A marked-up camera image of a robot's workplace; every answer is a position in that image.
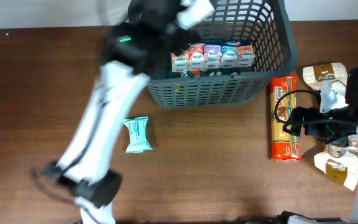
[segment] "gray basket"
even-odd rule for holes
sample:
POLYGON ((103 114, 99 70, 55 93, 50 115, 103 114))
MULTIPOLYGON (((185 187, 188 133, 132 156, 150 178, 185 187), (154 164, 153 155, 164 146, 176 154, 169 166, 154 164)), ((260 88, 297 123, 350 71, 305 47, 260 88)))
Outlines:
MULTIPOLYGON (((243 104, 253 100, 273 77, 282 77, 298 61, 283 0, 211 0, 215 13, 196 30, 202 39, 250 39, 255 62, 232 75, 151 80, 149 90, 164 108, 243 104)), ((157 70, 164 78, 168 73, 157 70)))

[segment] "orange packet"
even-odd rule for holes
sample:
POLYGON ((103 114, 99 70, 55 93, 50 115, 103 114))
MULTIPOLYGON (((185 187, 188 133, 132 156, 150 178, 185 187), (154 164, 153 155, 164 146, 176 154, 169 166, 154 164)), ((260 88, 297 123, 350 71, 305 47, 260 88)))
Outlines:
MULTIPOLYGON (((274 117, 275 105, 284 94, 296 90, 298 77, 273 78, 270 83, 270 115, 272 121, 272 148, 273 160, 301 160, 299 156, 299 144, 296 136, 283 131, 283 123, 279 123, 274 117)), ((288 95, 278 106, 278 116, 282 120, 288 120, 292 110, 296 107, 295 94, 288 95)))

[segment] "brown wooden surface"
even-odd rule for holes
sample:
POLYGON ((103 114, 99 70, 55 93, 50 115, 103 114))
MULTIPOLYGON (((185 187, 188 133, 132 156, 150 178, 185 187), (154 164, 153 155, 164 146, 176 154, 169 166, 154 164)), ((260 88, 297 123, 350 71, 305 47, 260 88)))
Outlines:
MULTIPOLYGON (((292 22, 292 27, 299 65, 358 66, 358 21, 292 22)), ((0 223, 79 219, 77 208, 41 194, 29 171, 58 159, 70 142, 98 72, 102 33, 102 28, 0 30, 0 223)), ((302 82, 298 86, 305 88, 302 82)), ((310 96, 297 97, 298 105, 312 105, 310 96)), ((111 163, 124 176, 115 217, 245 220, 289 210, 346 220, 355 193, 314 167, 313 155, 321 148, 315 139, 300 139, 305 161, 270 160, 269 110, 266 91, 247 105, 185 110, 165 110, 143 91, 130 116, 150 118, 147 134, 154 150, 126 154, 128 132, 121 131, 111 163)))

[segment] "white wall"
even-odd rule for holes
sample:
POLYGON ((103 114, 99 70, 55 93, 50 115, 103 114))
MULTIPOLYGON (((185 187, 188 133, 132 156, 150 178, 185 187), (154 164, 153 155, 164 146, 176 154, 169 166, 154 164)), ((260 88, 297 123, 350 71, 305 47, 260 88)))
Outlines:
MULTIPOLYGON (((124 17, 130 0, 0 0, 0 28, 100 26, 97 5, 110 24, 124 17)), ((358 19, 358 0, 285 0, 291 21, 358 19)))

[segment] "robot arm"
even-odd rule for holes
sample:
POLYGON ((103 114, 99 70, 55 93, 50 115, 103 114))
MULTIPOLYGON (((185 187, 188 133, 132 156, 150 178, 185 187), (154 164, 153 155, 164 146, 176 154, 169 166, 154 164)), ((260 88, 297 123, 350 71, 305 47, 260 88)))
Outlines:
POLYGON ((84 224, 115 223, 111 201, 122 177, 109 168, 122 120, 147 85, 146 73, 199 40, 190 28, 214 11, 209 0, 133 1, 129 17, 136 20, 113 27, 103 40, 100 76, 73 140, 43 171, 70 190, 84 224))
MULTIPOLYGON (((358 68, 353 69, 347 79, 345 94, 347 106, 343 107, 344 103, 335 96, 329 82, 326 82, 320 91, 311 93, 317 98, 319 104, 321 103, 320 110, 296 107, 288 121, 281 121, 277 115, 275 116, 277 121, 285 123, 283 126, 285 132, 300 136, 301 128, 304 127, 306 135, 317 137, 325 144, 332 143, 339 146, 346 145, 348 135, 358 135, 358 68)), ((358 188, 350 221, 358 223, 358 188)))

